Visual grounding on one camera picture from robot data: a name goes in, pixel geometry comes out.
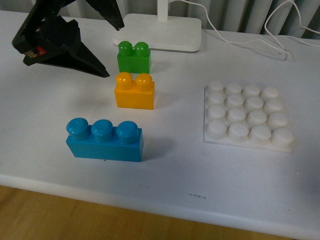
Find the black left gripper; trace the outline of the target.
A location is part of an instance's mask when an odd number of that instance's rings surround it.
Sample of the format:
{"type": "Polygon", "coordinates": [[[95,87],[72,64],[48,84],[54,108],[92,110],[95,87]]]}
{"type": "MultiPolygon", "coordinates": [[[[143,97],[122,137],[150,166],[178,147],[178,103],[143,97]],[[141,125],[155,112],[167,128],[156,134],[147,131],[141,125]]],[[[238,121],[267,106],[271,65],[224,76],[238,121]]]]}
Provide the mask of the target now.
{"type": "Polygon", "coordinates": [[[37,0],[12,40],[23,63],[51,65],[106,78],[106,67],[82,43],[78,22],[58,15],[72,0],[37,0]]]}

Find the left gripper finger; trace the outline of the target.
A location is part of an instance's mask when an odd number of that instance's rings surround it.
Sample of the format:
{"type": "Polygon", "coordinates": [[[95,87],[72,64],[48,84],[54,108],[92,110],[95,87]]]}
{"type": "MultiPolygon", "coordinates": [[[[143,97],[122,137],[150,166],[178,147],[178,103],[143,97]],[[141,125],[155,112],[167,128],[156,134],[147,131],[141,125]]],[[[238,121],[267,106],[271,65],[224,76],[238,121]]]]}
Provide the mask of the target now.
{"type": "Polygon", "coordinates": [[[117,31],[125,25],[116,0],[86,0],[117,31]]]}

